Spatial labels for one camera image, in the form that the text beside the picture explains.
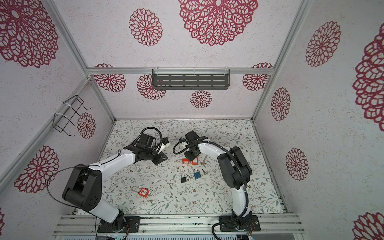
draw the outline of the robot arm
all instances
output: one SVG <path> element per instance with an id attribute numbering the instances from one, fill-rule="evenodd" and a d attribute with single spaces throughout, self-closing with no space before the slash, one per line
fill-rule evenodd
<path id="1" fill-rule="evenodd" d="M 163 138 L 159 145 L 152 146 L 154 137 L 144 134 L 143 131 L 131 145 L 124 147 L 122 151 L 119 150 L 117 154 L 87 166 L 77 165 L 65 187 L 63 199 L 101 218 L 101 226 L 115 232 L 124 230 L 124 213 L 102 198 L 102 182 L 125 166 L 141 160 L 151 160 L 158 165 L 168 159 L 162 153 L 170 145 L 168 138 Z"/>
<path id="2" fill-rule="evenodd" d="M 228 149 L 224 147 L 219 147 L 218 144 L 215 144 L 207 137 L 199 137 L 194 131 L 187 133 L 185 135 L 185 139 L 180 139 L 179 143 L 182 143 L 184 147 L 189 146 L 189 148 L 185 151 L 184 155 L 190 162 L 195 159 L 200 153 L 207 154 L 210 157 L 216 158 L 218 160 L 223 179 L 225 183 L 232 188 L 233 218 L 240 216 L 246 209 L 246 212 L 243 214 L 243 216 L 236 221 L 236 228 L 241 230 L 247 227 L 252 217 L 252 212 L 250 211 L 248 206 L 246 206 L 246 188 L 242 186 L 244 184 L 244 181 L 246 183 L 249 182 L 250 176 L 252 175 L 252 170 L 248 162 L 246 161 L 243 153 L 241 152 L 240 148 L 233 147 L 231 149 Z"/>

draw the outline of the wall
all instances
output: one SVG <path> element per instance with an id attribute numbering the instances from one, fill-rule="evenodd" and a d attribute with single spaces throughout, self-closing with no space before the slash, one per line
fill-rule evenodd
<path id="1" fill-rule="evenodd" d="M 35 13 L 43 19 L 36 25 L 23 14 L 31 10 L 42 10 Z M 29 0 L 20 8 L 7 1 L 1 3 L 1 13 L 6 27 L 2 29 L 9 31 L 1 30 L 0 36 L 0 174 L 84 80 L 39 2 Z M 41 36 L 32 37 L 34 31 Z M 26 40 L 19 41 L 20 36 Z"/>
<path id="2" fill-rule="evenodd" d="M 0 199 L 0 214 L 3 214 L 0 219 L 0 239 L 23 239 L 26 233 L 29 239 L 49 239 L 60 216 L 73 211 L 73 208 L 49 197 L 46 179 L 66 167 L 96 162 L 111 126 L 91 86 L 87 86 L 80 97 L 84 100 L 84 106 L 91 109 L 81 107 L 79 114 L 82 117 L 75 115 L 73 119 L 76 125 L 79 119 L 83 119 L 80 123 L 87 127 L 79 130 L 69 123 L 65 131 L 74 137 L 54 130 L 27 168 L 20 172 L 12 186 L 3 193 Z M 71 116 L 73 113 L 70 109 L 66 115 Z M 63 127 L 66 123 L 67 120 L 63 118 L 59 126 Z M 58 200 L 63 201 L 61 195 L 71 172 L 69 169 L 58 173 L 49 185 L 51 194 Z"/>
<path id="3" fill-rule="evenodd" d="M 116 118 L 249 118 L 262 90 L 246 89 L 243 77 L 231 75 L 227 90 L 155 90 L 151 75 L 127 74 L 124 91 L 101 91 Z M 116 79 L 117 74 L 95 77 L 98 82 L 102 78 Z"/>
<path id="4" fill-rule="evenodd" d="M 88 65 L 114 67 L 273 64 L 300 4 L 300 0 L 198 2 L 55 1 Z"/>
<path id="5" fill-rule="evenodd" d="M 198 2 L 55 1 L 91 67 L 272 67 L 301 1 Z M 140 119 L 249 118 L 267 80 L 232 75 L 228 90 L 195 93 L 154 90 L 149 75 L 95 78 L 117 118 Z"/>
<path id="6" fill-rule="evenodd" d="M 3 174 L 84 81 L 84 76 L 39 1 L 26 0 L 20 5 L 17 1 L 1 1 L 0 10 L 0 174 Z M 71 213 L 72 209 L 49 198 L 46 179 L 58 169 L 94 162 L 110 127 L 109 118 L 90 86 L 80 95 L 86 107 L 92 107 L 85 111 L 93 116 L 95 125 L 87 115 L 81 118 L 80 130 L 71 125 L 66 128 L 75 137 L 53 130 L 37 153 L 39 157 L 30 159 L 26 169 L 0 198 L 0 239 L 24 239 L 26 233 L 30 239 L 48 239 L 60 215 Z M 69 174 L 58 174 L 51 184 L 53 195 L 59 199 Z"/>
<path id="7" fill-rule="evenodd" d="M 256 122 L 310 239 L 384 237 L 383 10 L 315 0 Z"/>

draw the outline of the cable clip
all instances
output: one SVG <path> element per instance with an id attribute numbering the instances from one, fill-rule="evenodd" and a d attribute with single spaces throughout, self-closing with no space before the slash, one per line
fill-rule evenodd
<path id="1" fill-rule="evenodd" d="M 64 116 L 64 117 L 67 117 L 66 115 L 64 115 L 64 114 L 61 114 L 61 113 L 55 113 L 56 115 L 62 115 L 62 116 Z"/>

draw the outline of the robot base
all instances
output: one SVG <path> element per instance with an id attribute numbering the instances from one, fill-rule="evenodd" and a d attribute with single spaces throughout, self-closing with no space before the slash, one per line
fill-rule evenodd
<path id="1" fill-rule="evenodd" d="M 140 226 L 140 217 L 124 217 L 124 219 L 125 219 L 125 223 L 124 224 L 128 224 L 129 227 L 130 227 L 130 229 L 129 229 L 130 233 L 138 232 L 139 226 Z M 107 223 L 106 221 L 101 220 L 100 224 L 99 224 L 99 227 L 97 229 L 97 232 L 98 233 L 113 233 L 113 232 L 116 232 L 116 231 L 113 231 L 112 228 L 111 228 L 111 224 L 110 223 Z M 127 227 L 124 226 L 124 228 L 121 229 L 121 232 L 126 232 L 126 231 L 127 231 Z"/>
<path id="2" fill-rule="evenodd" d="M 220 216 L 219 217 L 219 222 L 224 222 L 233 219 L 233 216 Z M 252 215 L 252 212 L 249 212 L 249 214 L 245 217 L 242 217 L 240 220 L 230 222 L 227 224 L 222 224 L 220 225 L 220 231 L 222 232 L 250 232 L 251 231 L 251 225 L 250 223 L 253 223 L 255 226 L 255 229 L 253 229 L 252 226 L 252 231 L 253 232 L 259 232 L 261 230 L 260 228 L 260 223 L 259 219 L 256 215 Z"/>

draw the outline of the table surface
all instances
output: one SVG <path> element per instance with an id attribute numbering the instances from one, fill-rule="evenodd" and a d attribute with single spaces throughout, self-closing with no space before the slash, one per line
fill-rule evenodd
<path id="1" fill-rule="evenodd" d="M 223 147 L 238 146 L 253 174 L 248 183 L 249 205 L 253 213 L 283 213 L 271 177 L 249 119 L 239 120 L 143 120 L 116 121 L 102 159 L 129 145 L 145 127 L 158 128 L 171 146 L 164 150 L 168 160 L 155 166 L 140 161 L 127 166 L 103 182 L 103 197 L 126 214 L 223 214 L 232 209 L 231 190 L 224 182 L 217 159 L 200 154 L 199 164 L 176 162 L 185 158 L 172 152 L 181 137 L 194 130 Z M 156 131 L 146 134 L 159 139 Z M 193 177 L 198 169 L 201 178 Z M 181 183 L 181 174 L 187 182 Z M 146 198 L 137 193 L 148 188 Z"/>

